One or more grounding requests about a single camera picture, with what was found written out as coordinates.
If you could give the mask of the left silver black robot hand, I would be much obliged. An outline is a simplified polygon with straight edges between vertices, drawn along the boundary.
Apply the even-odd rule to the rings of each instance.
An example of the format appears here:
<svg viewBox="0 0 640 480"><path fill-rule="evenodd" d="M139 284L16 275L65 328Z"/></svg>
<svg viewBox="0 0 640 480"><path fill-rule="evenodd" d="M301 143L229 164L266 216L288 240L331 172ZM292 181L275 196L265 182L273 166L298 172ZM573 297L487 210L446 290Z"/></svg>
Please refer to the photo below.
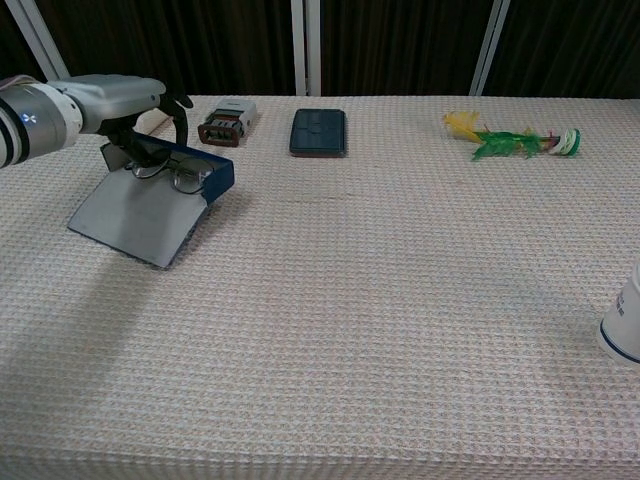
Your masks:
<svg viewBox="0 0 640 480"><path fill-rule="evenodd" d="M89 74L50 81L48 85L78 105L83 117L83 133L108 138L144 167L155 161L134 132L140 115L159 109L173 119L176 143L187 144L186 111L193 107L193 102L185 94L169 92L159 80L134 75Z"/></svg>

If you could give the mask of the thin-framed eyeglasses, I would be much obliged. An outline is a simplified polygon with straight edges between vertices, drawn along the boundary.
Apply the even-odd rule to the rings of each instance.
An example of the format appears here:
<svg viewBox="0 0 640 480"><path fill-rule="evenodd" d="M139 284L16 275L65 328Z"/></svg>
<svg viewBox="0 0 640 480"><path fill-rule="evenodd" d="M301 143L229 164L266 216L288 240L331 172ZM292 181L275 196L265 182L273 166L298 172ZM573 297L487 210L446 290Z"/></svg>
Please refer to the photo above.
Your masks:
<svg viewBox="0 0 640 480"><path fill-rule="evenodd" d="M139 180L148 180L163 172L169 172L172 187L187 195L200 193L205 180L214 172L214 167L204 159L194 156L176 158L165 151L155 152L152 160L146 165L131 161L125 169Z"/></svg>

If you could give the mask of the blue glasses case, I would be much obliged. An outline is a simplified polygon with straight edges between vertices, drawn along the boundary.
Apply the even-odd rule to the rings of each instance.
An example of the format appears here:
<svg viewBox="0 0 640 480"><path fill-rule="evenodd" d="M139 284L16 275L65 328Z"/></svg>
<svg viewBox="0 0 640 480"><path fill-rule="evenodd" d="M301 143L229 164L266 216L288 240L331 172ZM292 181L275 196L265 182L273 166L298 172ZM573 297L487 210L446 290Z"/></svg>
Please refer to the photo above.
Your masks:
<svg viewBox="0 0 640 480"><path fill-rule="evenodd" d="M235 183L227 158L137 134L147 153L170 152L176 158L194 156L214 167L200 193L187 195L172 187L169 172L139 180L125 166L133 161L108 143L101 152L109 173L83 201L68 228L100 244L146 263L168 267L211 205Z"/></svg>

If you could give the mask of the black pleated curtain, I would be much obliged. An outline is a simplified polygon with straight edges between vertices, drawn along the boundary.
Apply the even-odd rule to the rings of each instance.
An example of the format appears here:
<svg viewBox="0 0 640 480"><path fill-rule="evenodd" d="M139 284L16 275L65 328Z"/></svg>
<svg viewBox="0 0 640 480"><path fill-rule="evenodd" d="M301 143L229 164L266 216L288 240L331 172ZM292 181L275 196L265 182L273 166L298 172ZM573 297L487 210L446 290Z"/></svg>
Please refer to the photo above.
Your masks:
<svg viewBox="0 0 640 480"><path fill-rule="evenodd" d="M640 99L640 0L511 0L483 93Z"/></svg>
<svg viewBox="0 0 640 480"><path fill-rule="evenodd" d="M322 94L468 94L493 2L321 0Z"/></svg>
<svg viewBox="0 0 640 480"><path fill-rule="evenodd" d="M290 0L35 0L73 76L194 95L293 95Z"/></svg>
<svg viewBox="0 0 640 480"><path fill-rule="evenodd" d="M20 74L46 80L5 0L0 0L0 79Z"/></svg>

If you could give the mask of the grey date stamp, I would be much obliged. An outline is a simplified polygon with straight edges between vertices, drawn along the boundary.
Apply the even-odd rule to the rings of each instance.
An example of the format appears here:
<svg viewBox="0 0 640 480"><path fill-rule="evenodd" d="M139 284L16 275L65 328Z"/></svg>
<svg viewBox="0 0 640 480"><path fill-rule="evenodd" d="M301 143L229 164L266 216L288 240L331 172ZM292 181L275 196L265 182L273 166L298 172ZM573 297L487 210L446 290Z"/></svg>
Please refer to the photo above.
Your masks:
<svg viewBox="0 0 640 480"><path fill-rule="evenodd" d="M198 126L199 139L206 145L238 147L256 116L254 101L223 98Z"/></svg>

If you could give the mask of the beige woven tablecloth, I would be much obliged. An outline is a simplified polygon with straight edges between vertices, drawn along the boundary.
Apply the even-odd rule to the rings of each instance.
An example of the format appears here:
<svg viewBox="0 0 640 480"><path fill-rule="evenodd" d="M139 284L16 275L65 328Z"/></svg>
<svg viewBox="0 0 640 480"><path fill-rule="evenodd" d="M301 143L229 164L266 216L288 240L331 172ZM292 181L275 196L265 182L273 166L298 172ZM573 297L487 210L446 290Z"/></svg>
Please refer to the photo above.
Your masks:
<svg viewBox="0 0 640 480"><path fill-rule="evenodd" d="M169 269L66 227L101 139L0 170L0 480L640 480L640 101L260 97ZM342 158L289 153L340 109ZM443 116L577 128L472 162Z"/></svg>

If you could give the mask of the colourful feather shuttlecock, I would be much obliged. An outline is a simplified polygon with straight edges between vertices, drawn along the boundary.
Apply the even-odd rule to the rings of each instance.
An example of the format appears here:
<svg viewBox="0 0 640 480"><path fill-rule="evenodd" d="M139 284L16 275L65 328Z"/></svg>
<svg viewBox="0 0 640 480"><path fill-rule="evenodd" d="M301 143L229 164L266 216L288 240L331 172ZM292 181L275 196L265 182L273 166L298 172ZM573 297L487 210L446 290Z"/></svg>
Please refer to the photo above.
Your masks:
<svg viewBox="0 0 640 480"><path fill-rule="evenodd" d="M493 131L477 128L477 111L452 111L443 116L443 123L449 134L456 139L477 145L471 161L479 162L489 157L510 157L523 154L531 158L539 154L571 157L578 153L582 135L579 129L566 129L559 135L550 132L538 135L532 129L523 132Z"/></svg>

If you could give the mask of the white paper cup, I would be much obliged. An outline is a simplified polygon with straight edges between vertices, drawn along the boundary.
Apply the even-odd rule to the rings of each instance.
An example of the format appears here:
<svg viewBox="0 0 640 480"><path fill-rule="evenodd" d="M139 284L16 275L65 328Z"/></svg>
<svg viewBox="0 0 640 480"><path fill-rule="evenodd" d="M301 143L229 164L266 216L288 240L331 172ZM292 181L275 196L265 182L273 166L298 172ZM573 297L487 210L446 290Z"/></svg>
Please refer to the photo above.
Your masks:
<svg viewBox="0 0 640 480"><path fill-rule="evenodd" d="M597 339L614 360L640 368L640 260L602 317Z"/></svg>

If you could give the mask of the green-handled lint roller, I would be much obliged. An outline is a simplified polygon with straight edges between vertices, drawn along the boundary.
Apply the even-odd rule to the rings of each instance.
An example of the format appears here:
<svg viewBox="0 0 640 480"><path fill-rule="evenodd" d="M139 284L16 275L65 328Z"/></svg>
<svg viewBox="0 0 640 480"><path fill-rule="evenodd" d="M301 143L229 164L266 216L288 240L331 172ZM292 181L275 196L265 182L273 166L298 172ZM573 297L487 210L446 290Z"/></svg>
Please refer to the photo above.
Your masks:
<svg viewBox="0 0 640 480"><path fill-rule="evenodd" d="M134 126L134 130L138 133L151 135L167 121L172 121L173 117L162 112L158 108L141 114Z"/></svg>

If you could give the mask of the white frame post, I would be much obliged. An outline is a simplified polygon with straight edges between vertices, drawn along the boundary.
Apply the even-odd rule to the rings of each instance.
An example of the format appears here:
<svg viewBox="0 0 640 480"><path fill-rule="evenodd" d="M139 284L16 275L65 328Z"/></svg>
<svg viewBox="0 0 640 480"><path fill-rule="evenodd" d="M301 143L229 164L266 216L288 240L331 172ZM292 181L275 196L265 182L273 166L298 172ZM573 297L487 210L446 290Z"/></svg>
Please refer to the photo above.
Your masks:
<svg viewBox="0 0 640 480"><path fill-rule="evenodd" d="M322 95L321 0L290 0L295 93Z"/></svg>
<svg viewBox="0 0 640 480"><path fill-rule="evenodd" d="M493 59L510 9L510 4L511 0L492 1L492 8L469 89L470 96L483 95L484 87L491 71Z"/></svg>
<svg viewBox="0 0 640 480"><path fill-rule="evenodd" d="M47 80L70 76L35 0L4 0Z"/></svg>

